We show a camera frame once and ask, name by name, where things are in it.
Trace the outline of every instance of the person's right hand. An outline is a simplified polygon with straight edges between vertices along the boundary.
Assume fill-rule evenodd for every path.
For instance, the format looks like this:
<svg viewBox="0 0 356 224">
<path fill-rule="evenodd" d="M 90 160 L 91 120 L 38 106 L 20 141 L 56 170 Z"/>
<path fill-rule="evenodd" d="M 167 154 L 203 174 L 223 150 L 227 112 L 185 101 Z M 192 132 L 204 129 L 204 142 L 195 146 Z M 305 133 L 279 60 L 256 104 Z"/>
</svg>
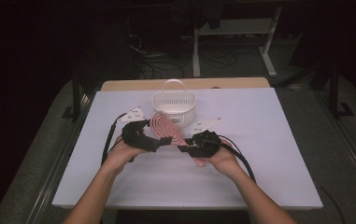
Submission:
<svg viewBox="0 0 356 224">
<path fill-rule="evenodd" d="M 226 145 L 231 145 L 229 142 L 222 140 Z M 210 162 L 217 171 L 233 178 L 236 174 L 242 174 L 242 168 L 236 160 L 235 155 L 224 147 L 220 147 L 219 151 L 211 158 L 202 158 L 201 160 Z"/>
</svg>

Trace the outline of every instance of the white table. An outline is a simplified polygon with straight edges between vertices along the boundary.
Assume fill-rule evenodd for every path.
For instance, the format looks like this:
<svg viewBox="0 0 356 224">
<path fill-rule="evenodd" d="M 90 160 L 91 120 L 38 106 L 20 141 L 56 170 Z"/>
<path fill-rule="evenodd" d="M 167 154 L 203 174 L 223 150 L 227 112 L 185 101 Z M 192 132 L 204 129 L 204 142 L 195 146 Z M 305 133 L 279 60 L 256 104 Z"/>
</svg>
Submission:
<svg viewBox="0 0 356 224">
<path fill-rule="evenodd" d="M 272 88 L 192 90 L 196 119 L 222 122 L 211 128 L 231 138 L 247 158 L 259 186 L 287 209 L 321 208 L 292 131 Z M 154 109 L 147 91 L 99 91 L 82 128 L 52 204 L 74 206 L 100 167 L 110 125 L 140 106 L 147 119 Z M 114 139 L 124 124 L 118 124 Z M 184 129 L 186 137 L 192 126 Z M 150 129 L 146 135 L 154 136 Z M 128 209 L 245 209 L 231 180 L 210 164 L 196 167 L 176 147 L 161 147 L 128 163 L 112 188 L 107 207 Z"/>
</svg>

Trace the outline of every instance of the floor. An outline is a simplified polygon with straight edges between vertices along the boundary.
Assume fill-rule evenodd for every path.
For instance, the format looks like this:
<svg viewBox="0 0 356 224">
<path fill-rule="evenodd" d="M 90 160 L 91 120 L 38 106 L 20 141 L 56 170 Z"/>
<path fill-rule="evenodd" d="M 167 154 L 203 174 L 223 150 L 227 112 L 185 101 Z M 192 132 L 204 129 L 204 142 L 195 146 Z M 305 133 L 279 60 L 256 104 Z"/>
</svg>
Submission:
<svg viewBox="0 0 356 224">
<path fill-rule="evenodd" d="M 225 38 L 200 42 L 202 77 L 266 77 L 274 85 L 302 70 L 289 65 L 299 37 L 275 38 L 269 53 L 277 77 L 267 75 L 263 66 L 257 50 L 262 37 Z M 140 78 L 190 78 L 190 58 L 191 54 L 150 55 Z M 324 207 L 289 212 L 299 223 L 356 223 L 356 90 L 340 78 L 339 103 L 347 103 L 354 116 L 337 120 L 327 109 L 327 85 L 313 91 L 308 86 L 311 78 L 309 74 L 276 92 Z M 91 105 L 91 97 L 84 97 L 78 120 L 64 118 L 73 104 L 71 84 L 66 83 L 55 98 L 0 204 L 0 223 L 61 223 L 69 213 L 50 203 Z M 118 211 L 105 211 L 104 223 L 115 223 L 117 215 Z"/>
</svg>

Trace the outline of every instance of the hand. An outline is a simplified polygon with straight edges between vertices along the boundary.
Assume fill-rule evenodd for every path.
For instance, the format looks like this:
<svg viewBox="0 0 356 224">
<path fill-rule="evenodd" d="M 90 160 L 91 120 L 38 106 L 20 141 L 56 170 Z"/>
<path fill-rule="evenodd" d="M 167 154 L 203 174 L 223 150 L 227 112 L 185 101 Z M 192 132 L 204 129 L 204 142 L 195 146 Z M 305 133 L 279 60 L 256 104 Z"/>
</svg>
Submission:
<svg viewBox="0 0 356 224">
<path fill-rule="evenodd" d="M 221 140 L 224 144 L 231 144 L 225 140 Z M 211 158 L 202 158 L 201 160 L 210 162 L 217 171 L 232 178 L 236 174 L 242 174 L 242 168 L 236 160 L 235 155 L 224 147 L 220 147 L 219 151 Z"/>
<path fill-rule="evenodd" d="M 117 175 L 122 171 L 124 165 L 128 161 L 145 152 L 148 151 L 137 147 L 128 146 L 124 143 L 121 136 L 119 136 L 116 139 L 115 146 L 111 149 L 107 159 L 102 166 L 114 170 Z"/>
</svg>

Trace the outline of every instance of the plastic basket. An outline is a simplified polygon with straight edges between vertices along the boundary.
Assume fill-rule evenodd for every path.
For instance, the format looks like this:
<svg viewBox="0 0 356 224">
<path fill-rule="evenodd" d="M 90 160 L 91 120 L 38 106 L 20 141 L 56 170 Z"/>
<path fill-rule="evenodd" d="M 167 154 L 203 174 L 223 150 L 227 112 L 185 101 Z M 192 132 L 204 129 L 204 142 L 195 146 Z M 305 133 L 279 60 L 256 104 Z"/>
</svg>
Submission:
<svg viewBox="0 0 356 224">
<path fill-rule="evenodd" d="M 168 83 L 177 82 L 183 90 L 165 90 Z M 189 126 L 194 120 L 195 94 L 187 91 L 184 83 L 178 79 L 169 79 L 161 91 L 152 97 L 152 104 L 157 111 L 163 111 L 179 128 Z"/>
</svg>

